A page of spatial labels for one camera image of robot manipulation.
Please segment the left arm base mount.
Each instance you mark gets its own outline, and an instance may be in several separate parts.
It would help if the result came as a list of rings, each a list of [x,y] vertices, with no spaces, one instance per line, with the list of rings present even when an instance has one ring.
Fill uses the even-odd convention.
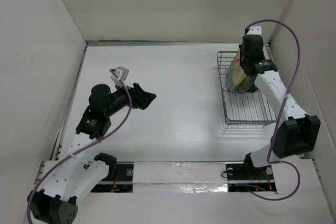
[[[134,163],[117,163],[113,177],[104,178],[91,190],[91,193],[132,193]]]

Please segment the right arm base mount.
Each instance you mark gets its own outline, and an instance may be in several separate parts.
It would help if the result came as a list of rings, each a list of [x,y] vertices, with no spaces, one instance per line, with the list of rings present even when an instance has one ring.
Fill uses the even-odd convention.
[[[221,176],[227,179],[229,192],[276,191],[276,184],[271,166],[255,171],[245,169],[243,163],[226,163]]]

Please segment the light blue flower plate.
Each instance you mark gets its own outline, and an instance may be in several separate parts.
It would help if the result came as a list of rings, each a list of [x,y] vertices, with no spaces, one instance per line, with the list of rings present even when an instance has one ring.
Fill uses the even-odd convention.
[[[234,69],[234,60],[230,63],[227,74],[226,74],[226,88],[228,91],[234,93],[236,85],[233,83],[233,69]]]

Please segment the dark teal scalloped plate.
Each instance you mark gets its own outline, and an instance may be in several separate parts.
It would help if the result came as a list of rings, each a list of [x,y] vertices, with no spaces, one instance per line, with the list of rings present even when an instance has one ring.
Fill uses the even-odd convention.
[[[255,79],[256,79],[256,77],[254,77],[254,76],[248,76],[247,77],[246,92],[255,93],[256,91],[258,91],[258,88],[255,86]]]

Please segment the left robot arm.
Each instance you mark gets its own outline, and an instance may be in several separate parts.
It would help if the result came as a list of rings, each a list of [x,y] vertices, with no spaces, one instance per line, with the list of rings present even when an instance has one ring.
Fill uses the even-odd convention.
[[[91,89],[86,108],[67,156],[52,167],[27,198],[27,219],[43,223],[73,223],[79,203],[101,181],[117,175],[117,159],[109,154],[91,151],[113,133],[111,116],[127,107],[145,110],[156,94],[144,91],[139,84],[116,86],[111,92],[106,84]]]

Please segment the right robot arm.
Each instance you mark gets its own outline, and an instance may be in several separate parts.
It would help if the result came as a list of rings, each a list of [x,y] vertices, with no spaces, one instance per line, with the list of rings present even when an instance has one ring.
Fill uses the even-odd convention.
[[[276,65],[264,57],[261,35],[244,35],[239,48],[241,68],[255,79],[255,86],[277,115],[270,143],[245,156],[243,174],[255,178],[270,164],[313,151],[321,122],[316,115],[309,115],[301,108],[288,92]]]

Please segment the beige bird plate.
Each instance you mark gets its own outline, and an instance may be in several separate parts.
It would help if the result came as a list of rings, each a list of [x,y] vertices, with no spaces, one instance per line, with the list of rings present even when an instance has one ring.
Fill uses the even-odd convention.
[[[240,66],[240,50],[241,46],[236,53],[234,60],[234,69],[233,69],[233,83],[236,85],[235,93],[245,93],[247,87],[247,75],[244,73],[244,70]]]

